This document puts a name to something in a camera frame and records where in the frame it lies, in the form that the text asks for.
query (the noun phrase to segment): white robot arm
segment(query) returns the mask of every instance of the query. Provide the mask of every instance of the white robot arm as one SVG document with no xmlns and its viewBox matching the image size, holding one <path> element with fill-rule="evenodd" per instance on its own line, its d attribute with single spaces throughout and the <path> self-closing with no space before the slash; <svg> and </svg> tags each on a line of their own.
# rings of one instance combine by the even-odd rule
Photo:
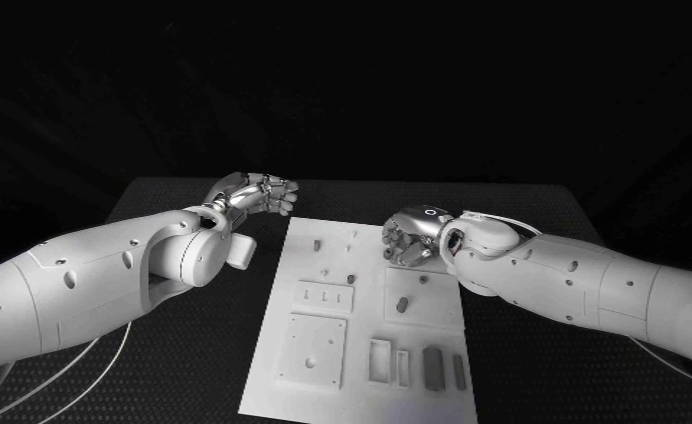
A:
<svg viewBox="0 0 692 424">
<path fill-rule="evenodd" d="M 526 239 L 493 217 L 403 209 L 384 224 L 384 258 L 415 267 L 439 255 L 475 294 L 692 359 L 692 272 L 537 231 Z"/>
<path fill-rule="evenodd" d="M 76 346 L 204 286 L 223 263 L 245 269 L 246 215 L 292 209 L 298 185 L 230 174 L 201 206 L 99 226 L 43 242 L 0 264 L 0 365 Z"/>
</svg>

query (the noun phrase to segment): white cable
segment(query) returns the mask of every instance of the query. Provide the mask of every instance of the white cable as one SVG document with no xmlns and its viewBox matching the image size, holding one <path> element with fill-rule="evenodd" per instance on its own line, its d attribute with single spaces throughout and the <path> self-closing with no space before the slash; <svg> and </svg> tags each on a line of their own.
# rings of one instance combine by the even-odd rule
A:
<svg viewBox="0 0 692 424">
<path fill-rule="evenodd" d="M 536 236 L 540 236 L 543 234 L 534 227 L 529 226 L 521 221 L 510 219 L 508 217 L 493 216 L 491 214 L 484 214 L 482 212 L 472 212 L 472 211 L 464 211 L 464 214 L 465 213 L 475 214 L 477 216 L 482 216 L 482 217 L 490 217 L 491 219 L 497 219 L 498 221 L 510 222 L 511 224 L 516 224 L 518 227 L 523 227 L 524 229 L 527 229 Z"/>
<path fill-rule="evenodd" d="M 631 336 L 627 336 L 634 344 L 670 368 L 674 369 L 683 376 L 692 379 L 692 375 L 684 372 L 679 367 L 673 366 Z"/>
<path fill-rule="evenodd" d="M 100 375 L 98 376 L 96 380 L 93 381 L 93 384 L 90 384 L 90 386 L 89 386 L 89 387 L 86 388 L 86 390 L 79 394 L 79 396 L 76 397 L 76 399 L 74 399 L 50 417 L 47 417 L 46 419 L 43 419 L 43 420 L 38 422 L 38 424 L 46 424 L 47 421 L 50 421 L 51 419 L 54 419 L 54 418 L 76 404 L 76 402 L 79 401 L 79 399 L 82 399 L 82 397 L 89 393 L 89 391 L 93 389 L 93 387 L 96 387 L 96 384 L 100 382 L 100 379 L 102 379 L 103 376 L 108 374 L 108 371 L 110 370 L 110 367 L 112 367 L 112 365 L 115 364 L 115 361 L 118 360 L 119 352 L 122 351 L 122 348 L 125 347 L 126 335 L 129 334 L 129 327 L 132 327 L 132 323 L 131 323 L 131 322 L 126 324 L 125 335 L 122 336 L 122 342 L 119 343 L 118 352 L 115 353 L 115 356 L 112 357 L 112 360 L 110 360 L 110 363 L 108 364 L 108 367 L 103 369 L 103 372 L 100 373 Z"/>
<path fill-rule="evenodd" d="M 0 416 L 14 407 L 18 406 L 69 370 L 69 368 L 79 362 L 79 359 L 86 355 L 89 352 L 90 348 L 98 342 L 98 337 L 90 341 L 90 344 L 86 346 L 80 354 L 74 357 L 72 362 L 61 368 L 61 370 L 54 374 L 54 376 L 47 379 L 47 381 L 36 387 L 33 391 L 30 391 L 27 394 L 24 394 L 11 404 L 8 404 L 5 407 L 0 409 Z"/>
</svg>

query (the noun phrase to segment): black backdrop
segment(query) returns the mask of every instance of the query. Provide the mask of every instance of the black backdrop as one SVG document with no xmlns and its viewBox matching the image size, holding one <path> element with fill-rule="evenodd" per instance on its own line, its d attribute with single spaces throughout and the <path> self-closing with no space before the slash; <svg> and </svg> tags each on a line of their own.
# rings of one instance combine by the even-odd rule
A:
<svg viewBox="0 0 692 424">
<path fill-rule="evenodd" d="M 562 184 L 684 266 L 689 2 L 0 0 L 2 257 L 243 170 Z"/>
</svg>

